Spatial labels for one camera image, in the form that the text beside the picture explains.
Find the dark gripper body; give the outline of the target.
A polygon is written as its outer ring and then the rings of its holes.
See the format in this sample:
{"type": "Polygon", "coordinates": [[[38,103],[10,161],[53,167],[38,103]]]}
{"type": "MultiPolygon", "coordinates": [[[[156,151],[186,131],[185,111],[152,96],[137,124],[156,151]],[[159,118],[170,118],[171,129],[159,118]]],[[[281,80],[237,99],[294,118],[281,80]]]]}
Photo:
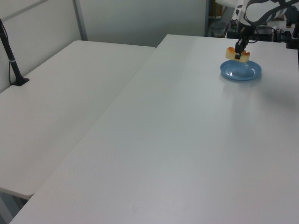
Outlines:
{"type": "Polygon", "coordinates": [[[250,25],[238,24],[239,41],[238,45],[246,46],[249,43],[250,37],[254,34],[255,27],[250,25]]]}

